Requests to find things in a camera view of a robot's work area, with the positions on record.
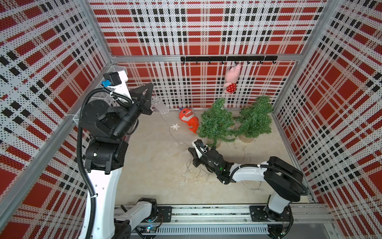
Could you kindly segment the green christmas tree wooden base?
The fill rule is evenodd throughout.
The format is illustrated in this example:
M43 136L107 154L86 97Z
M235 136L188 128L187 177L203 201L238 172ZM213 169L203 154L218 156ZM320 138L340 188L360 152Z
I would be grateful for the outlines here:
M197 134L207 140L209 147L218 147L217 145L222 142L231 143L236 140L235 131L231 128L235 126L233 113L224 105L225 99L220 98L201 115Z

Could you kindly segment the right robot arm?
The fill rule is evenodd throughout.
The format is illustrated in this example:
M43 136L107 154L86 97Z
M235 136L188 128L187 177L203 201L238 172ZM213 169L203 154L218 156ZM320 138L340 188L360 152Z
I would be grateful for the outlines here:
M204 166L224 185L242 181L266 182L274 192L267 205L253 213L257 220L277 222L291 219L290 204L299 202L301 196L309 195L303 184L302 172L278 157L272 156L260 164L238 164L225 161L215 147L209 148L204 144L197 143L188 151L193 157L194 167Z

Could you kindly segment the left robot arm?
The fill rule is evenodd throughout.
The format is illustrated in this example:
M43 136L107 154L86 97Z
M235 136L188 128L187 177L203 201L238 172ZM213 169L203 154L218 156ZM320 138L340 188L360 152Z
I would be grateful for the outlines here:
M106 87L91 90L79 111L77 164L87 186L81 239L129 239L145 219L157 216L155 199L140 199L120 219L114 217L117 184L129 137L141 114L151 115L153 84L124 96Z

